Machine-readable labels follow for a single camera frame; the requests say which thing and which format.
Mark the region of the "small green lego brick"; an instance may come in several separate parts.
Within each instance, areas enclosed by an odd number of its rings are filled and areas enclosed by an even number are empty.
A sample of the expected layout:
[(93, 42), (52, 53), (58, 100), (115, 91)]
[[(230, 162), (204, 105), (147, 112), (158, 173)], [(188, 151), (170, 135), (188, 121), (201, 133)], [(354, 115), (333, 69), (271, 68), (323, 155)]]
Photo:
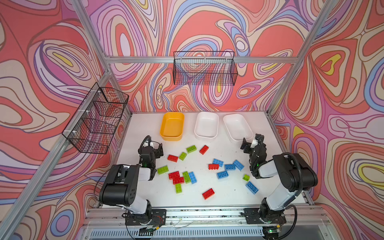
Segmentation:
[(188, 155), (187, 153), (182, 152), (182, 153), (179, 155), (179, 159), (182, 160), (182, 161), (184, 161), (185, 158), (187, 157), (187, 155)]

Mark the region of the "tiny green lego brick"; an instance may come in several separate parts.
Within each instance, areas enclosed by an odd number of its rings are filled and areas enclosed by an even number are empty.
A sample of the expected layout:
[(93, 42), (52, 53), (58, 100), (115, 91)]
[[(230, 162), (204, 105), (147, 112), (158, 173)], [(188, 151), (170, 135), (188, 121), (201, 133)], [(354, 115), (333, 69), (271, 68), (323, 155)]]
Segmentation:
[(247, 174), (244, 174), (244, 176), (243, 176), (243, 180), (245, 180), (245, 181), (249, 181), (250, 180), (250, 176), (249, 175), (247, 175)]

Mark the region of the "green lego brick top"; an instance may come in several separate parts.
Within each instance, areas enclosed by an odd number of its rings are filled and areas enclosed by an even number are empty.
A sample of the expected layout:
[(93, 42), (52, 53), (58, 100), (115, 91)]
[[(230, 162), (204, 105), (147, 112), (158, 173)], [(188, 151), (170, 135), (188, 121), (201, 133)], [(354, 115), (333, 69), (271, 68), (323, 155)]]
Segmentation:
[(192, 153), (192, 152), (196, 151), (196, 150), (197, 150), (197, 148), (196, 148), (196, 146), (195, 146), (195, 145), (192, 145), (192, 146), (190, 146), (190, 147), (186, 148), (186, 150), (187, 150), (187, 153), (188, 153), (188, 154), (190, 154), (190, 153)]

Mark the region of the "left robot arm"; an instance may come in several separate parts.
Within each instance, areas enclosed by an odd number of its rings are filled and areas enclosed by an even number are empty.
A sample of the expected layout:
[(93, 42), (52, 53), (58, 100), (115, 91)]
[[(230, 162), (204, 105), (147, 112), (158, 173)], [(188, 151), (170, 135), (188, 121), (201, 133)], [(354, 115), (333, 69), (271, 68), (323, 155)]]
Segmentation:
[(156, 160), (164, 155), (163, 145), (154, 148), (150, 143), (139, 149), (139, 163), (136, 165), (113, 165), (99, 193), (99, 202), (107, 206), (121, 207), (130, 214), (147, 216), (152, 214), (149, 200), (140, 197), (138, 182), (152, 181), (157, 172)]

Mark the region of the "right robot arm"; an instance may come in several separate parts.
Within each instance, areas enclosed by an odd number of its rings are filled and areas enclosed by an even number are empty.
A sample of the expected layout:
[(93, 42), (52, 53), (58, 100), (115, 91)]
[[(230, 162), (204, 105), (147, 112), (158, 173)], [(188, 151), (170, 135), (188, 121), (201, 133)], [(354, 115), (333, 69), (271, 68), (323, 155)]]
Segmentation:
[(274, 155), (268, 161), (267, 146), (261, 134), (256, 134), (251, 143), (243, 139), (240, 149), (249, 155), (250, 171), (254, 178), (278, 176), (280, 179), (279, 185), (262, 200), (255, 214), (263, 223), (278, 220), (293, 200), (318, 184), (317, 174), (299, 154), (286, 152)]

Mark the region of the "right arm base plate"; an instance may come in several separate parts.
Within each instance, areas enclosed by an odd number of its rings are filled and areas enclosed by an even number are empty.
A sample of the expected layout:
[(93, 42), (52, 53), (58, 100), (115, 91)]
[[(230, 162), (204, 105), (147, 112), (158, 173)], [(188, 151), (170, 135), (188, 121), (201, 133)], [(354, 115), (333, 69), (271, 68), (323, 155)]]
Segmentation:
[(272, 211), (263, 208), (245, 208), (240, 213), (247, 224), (283, 225), (287, 222), (284, 211)]

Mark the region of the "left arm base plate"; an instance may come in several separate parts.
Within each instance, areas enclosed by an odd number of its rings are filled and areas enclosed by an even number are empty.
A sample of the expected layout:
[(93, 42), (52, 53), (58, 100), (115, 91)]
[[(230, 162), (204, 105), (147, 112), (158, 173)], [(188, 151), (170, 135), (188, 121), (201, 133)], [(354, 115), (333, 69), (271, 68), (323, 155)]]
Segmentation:
[(132, 214), (126, 211), (122, 214), (126, 226), (153, 226), (161, 227), (166, 223), (167, 210), (154, 209), (147, 210), (144, 214)]

